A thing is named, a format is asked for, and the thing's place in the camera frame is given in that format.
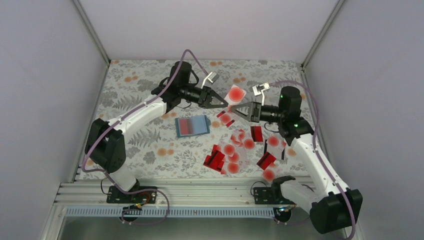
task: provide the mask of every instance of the table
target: table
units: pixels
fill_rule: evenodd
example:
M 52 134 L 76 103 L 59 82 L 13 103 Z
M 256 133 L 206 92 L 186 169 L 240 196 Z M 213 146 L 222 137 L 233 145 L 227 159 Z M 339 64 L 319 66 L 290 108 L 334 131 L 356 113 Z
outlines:
M 100 95 L 100 104 L 96 116 L 104 120 L 112 119 L 131 109 L 144 100 L 159 82 L 168 77 L 176 60 L 112 60 Z M 193 66 L 194 72 L 204 78 L 201 69 L 193 60 L 186 60 Z M 233 84 L 247 91 L 242 103 L 261 101 L 261 96 L 254 96 L 252 86 L 262 83 L 273 83 L 265 92 L 265 104 L 278 103 L 280 90 L 287 84 L 280 80 L 301 82 L 300 73 L 293 61 L 266 60 L 201 60 L 207 71 L 217 72 L 219 80 L 212 86 L 218 94 L 224 97 Z M 301 115 L 312 126 L 311 110 L 303 89 Z M 181 102 L 181 107 L 188 105 Z M 222 109 L 203 109 L 193 104 L 186 109 L 174 108 L 160 118 L 154 119 L 133 136 L 125 136 L 126 164 L 139 179 L 177 179 L 177 178 L 228 178 L 210 168 L 203 166 L 207 154 L 210 154 L 213 144 L 221 139 L 229 141 L 231 133 L 237 129 L 248 130 L 250 126 L 262 126 L 264 138 L 273 133 L 263 129 L 263 123 L 247 122 L 243 119 L 235 121 L 230 127 L 222 125 L 216 117 Z M 177 138 L 175 118 L 206 115 L 210 121 L 210 134 L 194 137 Z M 263 170 L 255 163 L 262 157 L 263 149 L 256 148 L 248 158 L 251 160 L 247 168 L 243 168 L 232 177 L 261 177 Z M 298 158 L 296 152 L 288 148 L 287 158 L 277 159 L 275 167 L 279 175 L 295 177 L 308 176 L 306 167 Z M 87 168 L 98 168 L 89 160 Z M 80 174 L 76 179 L 102 179 L 101 172 Z

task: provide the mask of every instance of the perforated metal strip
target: perforated metal strip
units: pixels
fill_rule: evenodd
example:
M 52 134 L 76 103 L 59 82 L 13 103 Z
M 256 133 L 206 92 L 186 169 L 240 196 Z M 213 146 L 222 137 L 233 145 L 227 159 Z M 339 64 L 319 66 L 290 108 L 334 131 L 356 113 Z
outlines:
M 120 217 L 121 206 L 70 206 L 67 217 Z M 165 215 L 166 207 L 145 206 L 128 212 L 133 217 L 154 218 Z M 272 207 L 171 207 L 169 218 L 272 218 Z

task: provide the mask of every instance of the floral pattern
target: floral pattern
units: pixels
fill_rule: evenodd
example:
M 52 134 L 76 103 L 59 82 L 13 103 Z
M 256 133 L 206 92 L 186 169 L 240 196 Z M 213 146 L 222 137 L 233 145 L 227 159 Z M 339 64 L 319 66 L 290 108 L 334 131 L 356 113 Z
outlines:
M 159 82 L 168 77 L 175 60 L 112 60 L 100 96 L 100 105 L 96 116 L 104 120 L 115 118 L 142 102 Z M 187 60 L 194 72 L 203 79 L 203 72 L 193 60 Z M 262 83 L 274 83 L 265 92 L 265 104 L 277 104 L 280 90 L 287 84 L 277 83 L 279 80 L 301 82 L 300 74 L 293 61 L 267 60 L 201 60 L 200 63 L 207 71 L 215 71 L 220 78 L 212 88 L 222 97 L 233 84 L 245 89 L 246 96 L 242 103 L 249 101 L 260 102 L 260 96 L 253 94 L 252 86 Z M 301 114 L 312 125 L 311 110 L 306 101 L 305 91 L 302 94 Z M 182 101 L 180 106 L 189 104 Z M 206 155 L 211 153 L 213 144 L 220 140 L 229 142 L 231 133 L 236 129 L 249 130 L 250 126 L 259 123 L 236 120 L 230 127 L 221 124 L 216 115 L 222 109 L 203 109 L 196 104 L 182 109 L 175 107 L 167 114 L 149 122 L 132 136 L 125 136 L 126 164 L 137 178 L 226 178 L 208 167 L 203 166 Z M 175 129 L 175 118 L 186 118 L 206 115 L 210 121 L 210 134 L 178 138 Z M 262 126 L 266 139 L 272 133 Z M 249 151 L 251 164 L 232 177 L 261 177 L 262 169 L 256 162 L 263 155 L 263 143 L 256 145 L 255 151 Z M 308 176 L 305 166 L 291 150 L 286 159 L 275 161 L 279 175 Z M 98 168 L 96 164 L 87 168 Z M 80 179 L 102 179 L 101 172 L 84 173 Z

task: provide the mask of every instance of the white wall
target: white wall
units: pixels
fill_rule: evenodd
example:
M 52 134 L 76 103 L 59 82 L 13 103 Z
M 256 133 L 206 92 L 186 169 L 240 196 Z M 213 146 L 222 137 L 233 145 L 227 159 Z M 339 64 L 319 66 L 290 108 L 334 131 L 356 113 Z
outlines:
M 80 0 L 111 59 L 303 62 L 337 0 Z
M 74 169 L 106 64 L 70 0 L 0 3 L 0 238 L 34 240 Z
M 365 239 L 423 239 L 424 1 L 347 1 L 306 67 Z

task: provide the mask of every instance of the mounting plate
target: mounting plate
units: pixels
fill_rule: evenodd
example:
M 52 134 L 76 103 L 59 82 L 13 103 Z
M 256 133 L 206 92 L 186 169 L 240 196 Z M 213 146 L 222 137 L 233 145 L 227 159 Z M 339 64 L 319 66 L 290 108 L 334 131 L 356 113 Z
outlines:
M 276 198 L 271 187 L 253 188 L 254 204 L 256 205 L 293 205 L 294 202 L 284 197 Z
M 155 186 L 139 186 L 138 190 L 143 189 L 158 189 Z M 147 202 L 148 204 L 155 204 L 156 203 L 156 191 L 146 191 L 145 193 L 150 194 L 150 200 Z M 115 186 L 109 187 L 109 192 L 107 193 L 107 199 L 106 202 L 108 204 L 137 204 L 142 203 L 144 199 L 146 199 L 146 194 L 144 192 L 139 194 L 124 194 L 121 191 L 119 191 Z

